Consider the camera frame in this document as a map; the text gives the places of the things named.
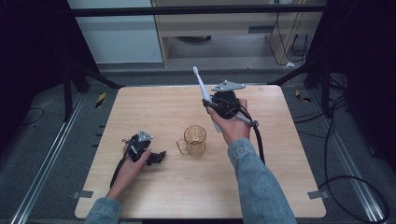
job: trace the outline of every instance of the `glass mug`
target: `glass mug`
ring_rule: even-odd
[[[206,148],[206,131],[201,126],[192,125],[186,129],[184,137],[176,143],[181,154],[201,156]]]

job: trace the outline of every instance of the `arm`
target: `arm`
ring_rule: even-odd
[[[107,196],[96,200],[85,218],[85,223],[119,223],[123,198],[149,158],[150,151],[146,150],[137,162],[133,162],[131,158],[125,159]]]
[[[248,108],[248,102],[240,99]],[[238,181],[244,223],[296,223],[288,201],[272,172],[262,163],[248,140],[250,127],[236,117],[222,119],[208,109],[228,144],[228,156]]]

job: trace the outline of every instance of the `floor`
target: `floor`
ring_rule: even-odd
[[[299,49],[300,46],[299,41],[296,41],[295,49]],[[289,54],[290,57],[299,58],[292,56],[292,51]],[[225,78],[234,82],[265,84],[283,77],[294,69],[276,63],[263,35],[212,36],[210,40],[205,40],[203,37],[174,38],[169,57],[169,64],[163,68],[142,70],[139,67],[133,72],[103,75],[127,86],[195,85],[196,78],[193,76],[192,67],[197,66],[202,71],[202,78],[206,84],[218,84]],[[81,109],[76,121],[59,154],[55,155],[55,162],[41,186],[41,193],[35,198],[35,206],[29,211],[29,223],[82,222],[74,216],[77,200],[72,194],[82,190],[96,147],[100,142],[103,126],[106,125],[112,103],[117,95],[117,90],[111,90],[93,79],[88,78],[88,80],[92,87],[88,94],[82,96]],[[384,195],[389,204],[389,223],[396,223],[394,197],[396,174],[383,159],[370,155],[369,146],[354,122],[353,116],[348,112],[347,105],[338,108],[334,113],[336,131],[332,133],[326,144],[328,151],[324,150],[328,119],[318,117],[308,122],[297,122],[310,118],[320,111],[317,99],[320,95],[320,87],[306,90],[303,81],[304,75],[300,75],[283,85],[282,90],[290,113],[295,118],[296,129],[317,183],[320,184],[325,180],[323,175],[325,156],[328,159],[328,172],[331,177],[354,172],[347,166],[346,160],[350,157],[360,174]],[[296,96],[296,90],[300,91],[301,97]],[[95,108],[99,94],[104,91],[106,99],[103,105],[101,108]],[[75,90],[73,93],[76,101],[80,94]],[[340,91],[331,92],[334,100],[341,95]],[[62,86],[38,94],[32,107],[40,109],[32,109],[28,113],[24,122],[26,124],[21,126],[20,131],[8,145],[7,159],[2,159],[0,223],[9,223],[19,208],[62,128],[64,118]],[[332,184],[334,197],[354,214],[367,219],[367,211],[361,203],[364,200],[361,194],[356,193],[357,189],[361,189],[359,184],[354,184],[350,180]],[[378,196],[375,194],[374,197],[381,210],[385,211]],[[361,223],[343,212],[332,198],[323,199],[323,202],[327,208],[326,217],[299,218],[298,222]]]

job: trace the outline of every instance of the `black horizontal bar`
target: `black horizontal bar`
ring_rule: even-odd
[[[325,4],[316,5],[250,5],[250,6],[201,6],[201,7],[124,7],[72,9],[48,11],[52,14],[69,14],[75,17],[147,16],[182,14],[226,14],[226,13],[269,13],[269,12],[319,12],[325,11]]]

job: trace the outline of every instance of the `gray tape on table corner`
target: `gray tape on table corner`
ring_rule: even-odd
[[[74,199],[91,198],[92,195],[93,195],[93,191],[89,191],[89,190],[75,191],[72,194],[72,198],[74,198]]]
[[[325,199],[325,198],[329,198],[329,194],[327,193],[327,191],[317,190],[317,191],[308,192],[308,197],[311,200],[316,199],[316,198]]]

